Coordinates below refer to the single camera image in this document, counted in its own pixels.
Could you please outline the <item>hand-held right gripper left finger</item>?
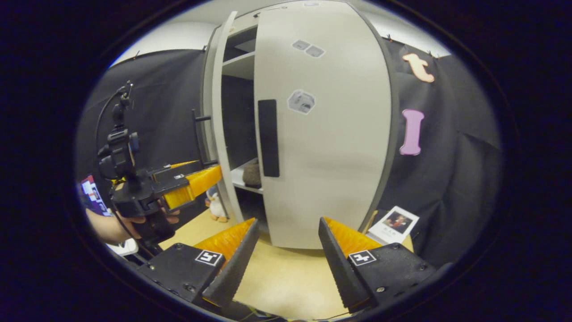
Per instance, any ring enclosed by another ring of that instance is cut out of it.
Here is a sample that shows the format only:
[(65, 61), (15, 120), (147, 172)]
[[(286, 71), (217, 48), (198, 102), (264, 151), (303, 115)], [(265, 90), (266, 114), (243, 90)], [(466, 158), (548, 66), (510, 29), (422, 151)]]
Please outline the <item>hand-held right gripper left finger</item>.
[(176, 243), (137, 271), (194, 305), (229, 306), (259, 240), (259, 220), (251, 218), (189, 246)]

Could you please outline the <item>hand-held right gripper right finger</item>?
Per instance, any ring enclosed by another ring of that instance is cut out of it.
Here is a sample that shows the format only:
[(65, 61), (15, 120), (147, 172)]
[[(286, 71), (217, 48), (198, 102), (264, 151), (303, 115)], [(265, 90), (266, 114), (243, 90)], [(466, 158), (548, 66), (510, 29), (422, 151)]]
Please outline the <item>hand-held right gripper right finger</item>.
[(318, 235), (349, 312), (390, 309), (433, 283), (437, 276), (435, 267), (401, 243), (381, 245), (331, 218), (320, 218)]

